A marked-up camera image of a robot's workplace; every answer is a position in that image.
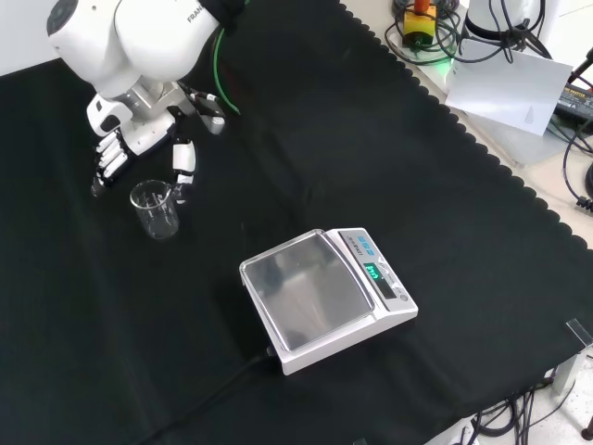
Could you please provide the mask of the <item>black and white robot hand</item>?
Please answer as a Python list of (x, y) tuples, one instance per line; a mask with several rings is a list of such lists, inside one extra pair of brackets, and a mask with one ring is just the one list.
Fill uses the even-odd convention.
[(178, 135), (176, 130), (185, 118), (194, 114), (194, 105), (183, 99), (181, 105), (168, 106), (153, 118), (138, 118), (123, 103), (96, 95), (87, 107), (89, 123), (101, 138), (95, 147), (92, 196), (103, 195), (139, 158), (173, 143), (172, 195), (177, 203), (183, 204), (194, 184), (196, 148), (191, 139)]

